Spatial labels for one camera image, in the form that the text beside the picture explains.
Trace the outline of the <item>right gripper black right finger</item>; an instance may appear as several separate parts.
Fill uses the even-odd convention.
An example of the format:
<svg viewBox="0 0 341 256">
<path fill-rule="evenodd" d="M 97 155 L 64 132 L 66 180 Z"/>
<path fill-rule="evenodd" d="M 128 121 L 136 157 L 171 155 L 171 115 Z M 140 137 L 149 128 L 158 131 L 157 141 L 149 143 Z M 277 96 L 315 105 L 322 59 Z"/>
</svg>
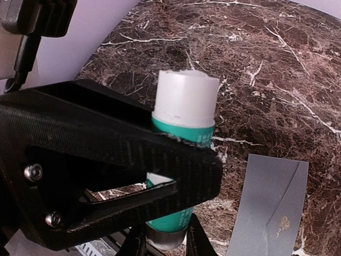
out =
<svg viewBox="0 0 341 256">
<path fill-rule="evenodd" d="M 209 256 L 213 255 L 213 247 L 201 226 L 199 219 L 193 213 L 186 234 L 186 255 Z"/>
</svg>

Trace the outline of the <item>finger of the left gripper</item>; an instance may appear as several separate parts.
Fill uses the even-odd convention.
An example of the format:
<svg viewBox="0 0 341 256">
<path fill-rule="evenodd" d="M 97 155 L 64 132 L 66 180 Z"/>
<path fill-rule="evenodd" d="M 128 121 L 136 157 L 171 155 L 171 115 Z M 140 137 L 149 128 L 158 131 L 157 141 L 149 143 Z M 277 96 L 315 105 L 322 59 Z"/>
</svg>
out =
<svg viewBox="0 0 341 256">
<path fill-rule="evenodd" d="M 76 126 L 112 128 L 115 123 L 153 132 L 151 108 L 93 80 L 81 79 L 29 89 L 44 115 Z"/>
</svg>

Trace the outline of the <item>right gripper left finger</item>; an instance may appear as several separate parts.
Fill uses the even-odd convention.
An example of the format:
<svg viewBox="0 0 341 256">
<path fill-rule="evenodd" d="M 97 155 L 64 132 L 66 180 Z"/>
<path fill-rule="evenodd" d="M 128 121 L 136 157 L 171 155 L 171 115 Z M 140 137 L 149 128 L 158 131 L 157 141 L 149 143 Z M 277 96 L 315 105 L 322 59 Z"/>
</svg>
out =
<svg viewBox="0 0 341 256">
<path fill-rule="evenodd" d="M 134 226 L 130 229 L 116 256 L 145 256 L 145 253 L 145 226 Z"/>
</svg>

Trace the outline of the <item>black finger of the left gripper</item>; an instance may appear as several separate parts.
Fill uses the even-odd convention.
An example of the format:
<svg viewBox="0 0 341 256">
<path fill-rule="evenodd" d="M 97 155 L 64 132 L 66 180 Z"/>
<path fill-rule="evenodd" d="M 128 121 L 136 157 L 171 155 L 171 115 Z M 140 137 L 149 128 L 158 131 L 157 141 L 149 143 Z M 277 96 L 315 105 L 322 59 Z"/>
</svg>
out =
<svg viewBox="0 0 341 256">
<path fill-rule="evenodd" d="M 21 230 L 59 251 L 218 195 L 205 148 L 68 107 L 1 105 L 1 244 Z"/>
</svg>

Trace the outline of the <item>grey envelope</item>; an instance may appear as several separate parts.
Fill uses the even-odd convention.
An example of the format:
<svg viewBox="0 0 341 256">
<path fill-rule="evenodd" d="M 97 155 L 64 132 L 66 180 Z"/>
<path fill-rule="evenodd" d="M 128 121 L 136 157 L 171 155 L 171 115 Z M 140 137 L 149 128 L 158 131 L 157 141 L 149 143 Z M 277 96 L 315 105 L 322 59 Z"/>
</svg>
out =
<svg viewBox="0 0 341 256">
<path fill-rule="evenodd" d="M 302 218 L 309 163 L 248 156 L 227 255 L 291 255 Z"/>
</svg>

